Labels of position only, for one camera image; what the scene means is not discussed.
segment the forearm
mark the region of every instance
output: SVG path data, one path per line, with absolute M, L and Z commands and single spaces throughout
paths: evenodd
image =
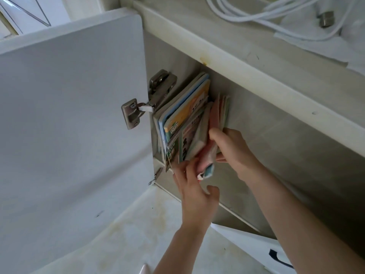
M 201 231 L 181 226 L 153 274 L 190 274 L 203 238 Z
M 248 178 L 297 273 L 365 273 L 365 263 L 264 167 Z

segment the cabinet shelf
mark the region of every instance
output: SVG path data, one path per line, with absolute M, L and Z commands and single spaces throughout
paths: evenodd
M 248 12 L 264 6 L 241 2 Z M 226 22 L 205 0 L 134 0 L 133 8 L 146 31 L 365 156 L 365 77 L 345 64 L 258 24 Z

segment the hand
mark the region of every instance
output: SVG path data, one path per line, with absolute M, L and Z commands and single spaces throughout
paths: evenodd
M 210 194 L 202 189 L 196 178 L 198 159 L 172 165 L 174 181 L 181 194 L 182 228 L 206 233 L 219 205 L 219 188 L 207 186 Z
M 265 169 L 250 151 L 239 131 L 228 128 L 221 131 L 213 128 L 209 130 L 209 137 L 221 150 L 221 153 L 217 154 L 217 162 L 229 163 L 241 180 L 249 182 L 255 172 Z

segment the person's right hand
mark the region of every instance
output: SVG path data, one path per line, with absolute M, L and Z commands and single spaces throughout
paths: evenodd
M 209 137 L 221 150 L 217 154 L 217 162 L 229 163 L 241 180 L 248 182 L 256 171 L 265 168 L 250 151 L 239 131 L 213 128 L 209 130 Z

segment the floor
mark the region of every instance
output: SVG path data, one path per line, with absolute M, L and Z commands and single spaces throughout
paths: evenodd
M 150 186 L 107 229 L 85 247 L 33 274 L 139 273 L 153 270 L 181 225 L 181 204 Z M 225 237 L 209 228 L 193 273 L 265 273 L 264 267 Z

